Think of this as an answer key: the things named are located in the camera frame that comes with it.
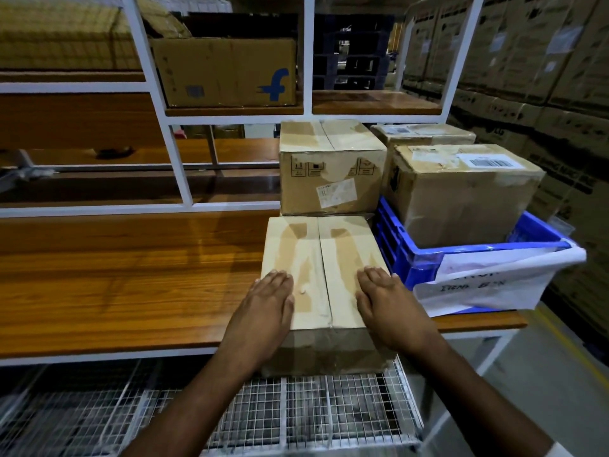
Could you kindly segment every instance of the yellow floor line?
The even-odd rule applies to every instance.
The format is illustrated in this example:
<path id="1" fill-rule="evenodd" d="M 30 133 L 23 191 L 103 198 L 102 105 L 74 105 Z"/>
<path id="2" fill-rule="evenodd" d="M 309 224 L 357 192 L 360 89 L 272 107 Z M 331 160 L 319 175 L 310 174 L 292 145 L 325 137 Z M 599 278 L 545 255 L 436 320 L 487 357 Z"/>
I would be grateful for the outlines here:
<path id="1" fill-rule="evenodd" d="M 554 315 L 549 309 L 542 306 L 537 307 L 535 311 L 529 312 L 536 319 L 543 322 L 544 325 L 552 332 L 552 334 L 559 340 L 560 344 L 571 353 L 576 360 L 578 360 L 584 368 L 586 368 L 600 384 L 602 384 L 607 390 L 609 390 L 609 379 L 586 357 L 586 354 L 582 352 L 585 348 L 576 345 L 570 338 L 563 334 L 560 329 L 552 322 L 551 319 L 555 319 L 556 323 L 562 324 L 556 315 Z"/>

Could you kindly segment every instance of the warehouse floor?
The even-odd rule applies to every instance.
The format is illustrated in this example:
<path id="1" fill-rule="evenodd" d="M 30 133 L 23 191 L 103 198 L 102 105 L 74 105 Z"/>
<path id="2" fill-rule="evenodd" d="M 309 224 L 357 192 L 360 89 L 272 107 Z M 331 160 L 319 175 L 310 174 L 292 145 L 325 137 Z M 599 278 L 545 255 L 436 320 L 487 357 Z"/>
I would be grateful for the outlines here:
<path id="1" fill-rule="evenodd" d="M 574 457 L 605 456 L 609 448 L 609 368 L 545 305 L 528 311 L 529 327 L 514 337 L 486 379 L 522 409 Z M 471 341 L 455 345 L 467 356 Z M 450 420 L 425 457 L 470 457 L 473 454 Z"/>

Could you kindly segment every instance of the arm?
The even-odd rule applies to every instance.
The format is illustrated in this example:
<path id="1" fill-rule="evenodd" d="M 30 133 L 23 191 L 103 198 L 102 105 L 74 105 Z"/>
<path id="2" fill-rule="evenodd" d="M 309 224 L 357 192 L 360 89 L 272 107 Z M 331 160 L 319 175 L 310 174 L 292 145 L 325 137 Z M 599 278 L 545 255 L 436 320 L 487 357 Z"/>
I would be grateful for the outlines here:
<path id="1" fill-rule="evenodd" d="M 364 323 L 425 376 L 477 456 L 543 457 L 553 440 L 488 384 L 439 334 L 397 275 L 358 271 Z"/>
<path id="2" fill-rule="evenodd" d="M 201 372 L 154 417 L 123 457 L 198 456 L 244 382 L 285 340 L 292 323 L 292 276 L 271 271 L 252 284 L 220 347 Z"/>

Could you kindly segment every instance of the blue logo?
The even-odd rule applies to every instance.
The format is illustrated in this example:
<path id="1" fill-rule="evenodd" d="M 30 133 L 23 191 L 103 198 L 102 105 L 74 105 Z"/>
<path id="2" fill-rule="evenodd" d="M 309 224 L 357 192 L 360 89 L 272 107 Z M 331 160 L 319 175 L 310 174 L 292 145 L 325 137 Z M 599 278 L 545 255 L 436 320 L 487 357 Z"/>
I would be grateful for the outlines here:
<path id="1" fill-rule="evenodd" d="M 277 69 L 270 79 L 270 84 L 258 86 L 260 93 L 269 93 L 269 101 L 278 101 L 279 95 L 285 92 L 285 86 L 281 84 L 281 79 L 284 76 L 290 76 L 287 69 Z"/>

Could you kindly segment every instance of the white paper sheet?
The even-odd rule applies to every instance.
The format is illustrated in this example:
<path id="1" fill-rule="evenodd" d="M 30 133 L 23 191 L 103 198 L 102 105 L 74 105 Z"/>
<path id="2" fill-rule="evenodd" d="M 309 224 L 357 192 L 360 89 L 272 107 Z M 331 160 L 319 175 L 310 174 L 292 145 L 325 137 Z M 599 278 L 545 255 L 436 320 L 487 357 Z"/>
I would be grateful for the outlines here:
<path id="1" fill-rule="evenodd" d="M 470 257 L 470 260 L 482 265 L 476 270 L 467 269 L 467 256 L 457 258 L 457 255 L 453 255 L 447 264 L 442 262 L 444 274 L 438 270 L 435 281 L 415 286 L 415 297 L 434 316 L 451 314 L 472 306 L 532 309 L 556 271 L 586 261 L 586 251 L 576 245 L 558 252 L 547 252 L 544 249 L 546 253 L 540 255 L 532 250 L 520 250 L 521 259 L 507 262 L 501 261 L 510 258 L 509 255 L 514 258 L 518 253 L 512 250 L 477 252 L 480 257 Z M 493 261 L 500 263 L 484 266 L 484 262 Z"/>

